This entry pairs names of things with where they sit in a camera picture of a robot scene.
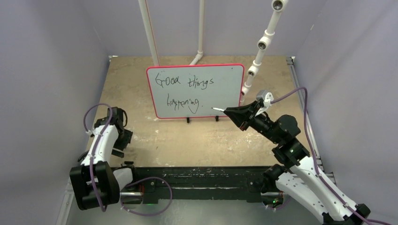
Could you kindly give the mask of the pink-framed whiteboard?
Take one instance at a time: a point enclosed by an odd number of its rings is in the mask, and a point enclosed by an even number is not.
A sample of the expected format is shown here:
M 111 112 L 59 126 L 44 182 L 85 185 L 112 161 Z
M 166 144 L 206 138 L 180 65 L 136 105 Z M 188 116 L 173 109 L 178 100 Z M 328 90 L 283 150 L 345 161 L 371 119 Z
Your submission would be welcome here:
M 238 106 L 244 82 L 242 64 L 180 65 L 146 70 L 159 119 L 223 117 L 212 107 Z

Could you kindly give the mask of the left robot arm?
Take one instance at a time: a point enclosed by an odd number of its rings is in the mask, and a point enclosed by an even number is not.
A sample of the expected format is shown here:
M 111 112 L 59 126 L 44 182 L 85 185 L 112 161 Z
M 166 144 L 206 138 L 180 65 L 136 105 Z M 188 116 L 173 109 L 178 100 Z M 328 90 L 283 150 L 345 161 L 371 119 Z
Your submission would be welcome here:
M 128 117 L 119 107 L 108 107 L 106 117 L 98 119 L 92 129 L 85 126 L 86 133 L 93 138 L 88 151 L 72 167 L 69 178 L 80 210 L 99 207 L 102 211 L 120 199 L 120 191 L 136 191 L 139 177 L 133 175 L 131 165 L 112 168 L 111 156 L 124 157 L 123 151 L 130 144 L 133 132 L 125 129 Z

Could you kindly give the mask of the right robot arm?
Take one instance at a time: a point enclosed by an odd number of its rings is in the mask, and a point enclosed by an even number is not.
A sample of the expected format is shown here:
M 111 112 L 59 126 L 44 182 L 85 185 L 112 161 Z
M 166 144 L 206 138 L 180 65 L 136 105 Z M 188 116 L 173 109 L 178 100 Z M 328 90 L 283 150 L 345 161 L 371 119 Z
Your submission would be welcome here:
M 363 224 L 370 209 L 347 197 L 320 170 L 316 159 L 296 138 L 300 129 L 295 117 L 283 115 L 272 121 L 265 112 L 260 112 L 262 105 L 254 101 L 223 110 L 240 130 L 251 127 L 276 144 L 272 152 L 279 163 L 264 172 L 260 191 L 278 189 L 288 194 L 323 225 Z

